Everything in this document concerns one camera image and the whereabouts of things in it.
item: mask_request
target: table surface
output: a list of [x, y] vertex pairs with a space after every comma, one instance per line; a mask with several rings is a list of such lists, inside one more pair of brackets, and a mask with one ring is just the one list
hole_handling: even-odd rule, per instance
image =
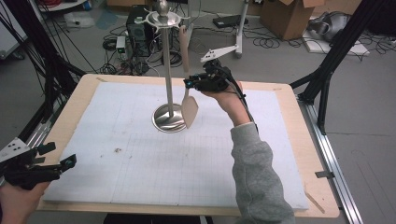
[[[46, 154], [46, 164], [58, 163], [78, 122], [101, 82], [165, 85], [163, 77], [125, 77], [85, 75], [53, 125], [45, 141], [55, 142], [57, 149]], [[288, 84], [242, 82], [246, 90], [274, 91], [282, 111], [290, 144], [293, 148], [309, 209], [295, 211], [297, 217], [338, 217], [339, 209], [327, 178], [317, 178], [315, 172], [323, 171], [317, 150], [304, 121], [295, 95]], [[182, 78], [172, 78], [172, 85], [183, 86]], [[170, 206], [157, 204], [122, 203], [65, 203], [41, 201], [39, 210], [90, 211], [137, 214], [240, 216], [239, 210], [227, 207]]]

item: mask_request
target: aluminum frame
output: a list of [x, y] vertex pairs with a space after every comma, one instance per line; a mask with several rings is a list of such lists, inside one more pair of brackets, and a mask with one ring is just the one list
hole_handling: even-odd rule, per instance
[[334, 176], [334, 178], [331, 178], [330, 180], [335, 186], [339, 200], [343, 205], [346, 218], [348, 219], [350, 224], [362, 224], [363, 221], [361, 219], [361, 214], [347, 186], [347, 182], [344, 178], [343, 172], [341, 171], [341, 167], [338, 164], [337, 158], [334, 155], [329, 138], [327, 137], [327, 135], [321, 133], [320, 128], [317, 125], [317, 110], [313, 105], [307, 105], [301, 101], [299, 101], [299, 104], [302, 105], [301, 108], [305, 110], [306, 115], [309, 117], [309, 122], [313, 129], [314, 135], [317, 138], [316, 140], [321, 152], [322, 159], [327, 166], [326, 168]]

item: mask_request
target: round metal base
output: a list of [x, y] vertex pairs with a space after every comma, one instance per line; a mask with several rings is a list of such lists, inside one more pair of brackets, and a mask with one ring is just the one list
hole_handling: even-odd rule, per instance
[[164, 133], [177, 133], [186, 128], [183, 116], [181, 116], [181, 105], [173, 104], [174, 116], [169, 117], [168, 105], [158, 107], [152, 115], [154, 126]]

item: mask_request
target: gray sweater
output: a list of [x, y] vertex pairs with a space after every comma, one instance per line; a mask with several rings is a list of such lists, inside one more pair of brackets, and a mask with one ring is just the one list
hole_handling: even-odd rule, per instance
[[272, 149], [260, 139], [255, 124], [237, 126], [231, 129], [231, 135], [236, 202], [242, 214], [236, 223], [295, 223], [272, 167]]

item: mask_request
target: white paper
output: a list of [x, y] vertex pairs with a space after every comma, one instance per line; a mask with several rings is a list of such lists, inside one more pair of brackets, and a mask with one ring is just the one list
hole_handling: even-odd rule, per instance
[[[274, 151], [286, 201], [307, 209], [275, 93], [245, 94], [261, 139]], [[183, 87], [173, 87], [174, 103], [183, 95]], [[163, 133], [151, 119], [167, 104], [165, 86], [101, 83], [62, 155], [76, 153], [76, 167], [51, 183], [44, 200], [236, 207], [233, 124], [214, 99], [193, 90], [190, 95], [199, 105], [194, 123]]]

